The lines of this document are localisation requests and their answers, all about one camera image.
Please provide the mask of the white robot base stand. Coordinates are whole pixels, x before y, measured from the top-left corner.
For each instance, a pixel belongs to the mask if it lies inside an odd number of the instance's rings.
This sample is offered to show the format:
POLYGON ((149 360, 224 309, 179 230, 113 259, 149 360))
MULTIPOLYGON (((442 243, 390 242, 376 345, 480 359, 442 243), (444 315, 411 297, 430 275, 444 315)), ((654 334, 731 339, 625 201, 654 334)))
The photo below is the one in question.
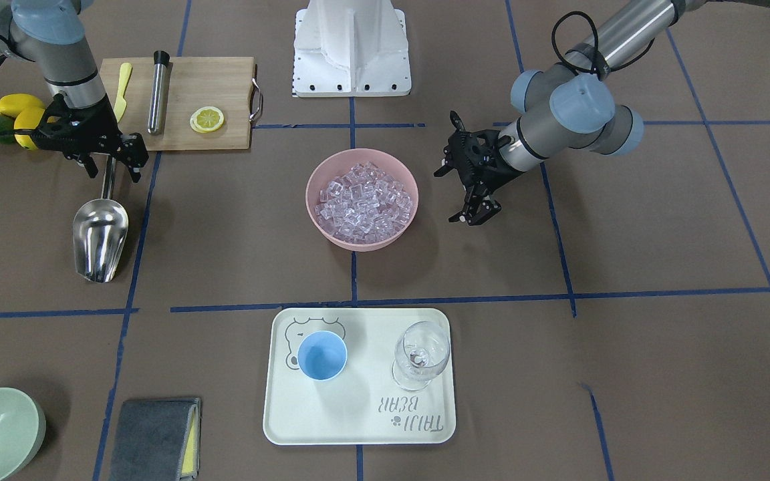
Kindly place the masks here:
POLYGON ((412 91, 406 16, 390 1, 311 1, 294 22, 298 98, 402 97, 412 91))

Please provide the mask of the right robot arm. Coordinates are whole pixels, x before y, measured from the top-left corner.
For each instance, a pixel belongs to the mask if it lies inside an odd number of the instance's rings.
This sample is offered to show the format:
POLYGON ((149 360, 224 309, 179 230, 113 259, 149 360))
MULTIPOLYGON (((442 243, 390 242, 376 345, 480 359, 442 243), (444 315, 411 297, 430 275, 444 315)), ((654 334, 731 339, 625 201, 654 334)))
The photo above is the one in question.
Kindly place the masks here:
POLYGON ((0 1, 0 64, 36 63, 52 94, 37 127, 18 128, 40 150, 60 152, 91 177, 105 154, 139 182, 149 155, 142 136, 123 134, 92 55, 80 13, 89 1, 0 1))

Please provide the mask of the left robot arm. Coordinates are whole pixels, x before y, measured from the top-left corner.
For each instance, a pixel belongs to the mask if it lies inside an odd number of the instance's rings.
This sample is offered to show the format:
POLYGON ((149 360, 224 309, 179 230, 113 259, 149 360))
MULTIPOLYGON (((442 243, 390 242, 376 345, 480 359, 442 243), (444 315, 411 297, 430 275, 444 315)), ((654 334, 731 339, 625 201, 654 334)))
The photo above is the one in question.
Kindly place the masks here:
POLYGON ((526 70, 511 86, 519 118, 499 129, 468 130, 456 112, 455 130, 443 150, 438 178, 455 171, 465 197, 450 222, 480 225, 501 211, 494 192, 562 150, 590 150, 619 156, 644 137, 644 120, 617 104, 605 81, 636 63, 655 37, 676 24, 700 1, 630 1, 604 24, 588 19, 590 36, 561 52, 545 71, 526 70))

